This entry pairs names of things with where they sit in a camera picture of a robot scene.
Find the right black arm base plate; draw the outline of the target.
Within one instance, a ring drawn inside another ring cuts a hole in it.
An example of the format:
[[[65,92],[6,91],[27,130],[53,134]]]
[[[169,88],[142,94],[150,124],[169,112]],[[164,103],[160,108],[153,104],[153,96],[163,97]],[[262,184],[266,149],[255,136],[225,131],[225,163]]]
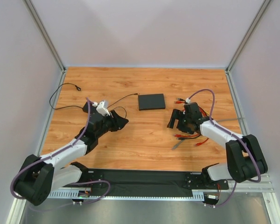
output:
[[[185,175],[186,187],[188,189],[203,189],[203,190],[228,190],[229,185],[227,180],[213,181],[207,175],[198,172],[187,172]]]

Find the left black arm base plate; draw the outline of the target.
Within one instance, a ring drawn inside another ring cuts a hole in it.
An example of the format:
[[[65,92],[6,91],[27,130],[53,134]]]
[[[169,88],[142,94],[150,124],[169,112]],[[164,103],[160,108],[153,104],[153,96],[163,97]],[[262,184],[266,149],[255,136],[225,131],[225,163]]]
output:
[[[84,184],[68,184],[66,187],[86,187],[86,188],[102,188],[105,184],[98,182],[98,183],[88,183],[86,182],[93,182],[93,181],[99,181],[103,179],[103,174],[99,171],[85,171],[82,173],[80,179],[77,181],[78,183],[83,183]]]

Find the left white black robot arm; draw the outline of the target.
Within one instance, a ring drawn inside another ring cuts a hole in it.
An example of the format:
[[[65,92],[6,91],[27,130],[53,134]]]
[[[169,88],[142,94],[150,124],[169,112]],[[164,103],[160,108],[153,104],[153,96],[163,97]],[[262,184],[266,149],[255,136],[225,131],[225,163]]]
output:
[[[43,156],[31,154],[25,159],[11,182],[12,195],[38,206],[51,191],[81,181],[82,166],[73,161],[91,152],[102,135],[119,131],[128,122],[114,110],[109,115],[89,114],[85,126],[71,142],[52,153]]]

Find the black network switch box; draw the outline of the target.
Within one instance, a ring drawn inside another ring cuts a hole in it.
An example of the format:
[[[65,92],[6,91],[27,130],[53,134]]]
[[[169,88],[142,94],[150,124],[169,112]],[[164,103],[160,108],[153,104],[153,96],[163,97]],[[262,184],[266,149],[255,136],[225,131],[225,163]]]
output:
[[[164,94],[145,94],[138,96],[140,111],[165,109]]]

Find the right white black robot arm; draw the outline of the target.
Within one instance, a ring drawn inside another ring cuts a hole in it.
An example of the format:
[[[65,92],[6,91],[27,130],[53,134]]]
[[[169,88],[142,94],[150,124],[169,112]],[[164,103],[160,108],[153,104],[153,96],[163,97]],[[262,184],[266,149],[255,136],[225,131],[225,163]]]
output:
[[[196,102],[184,105],[184,110],[173,109],[168,128],[182,133],[198,134],[213,140],[226,151],[225,164],[210,165],[206,173],[212,181],[223,179],[260,182],[261,175],[268,171],[268,165],[256,136],[242,135],[226,129],[210,116],[203,116]]]

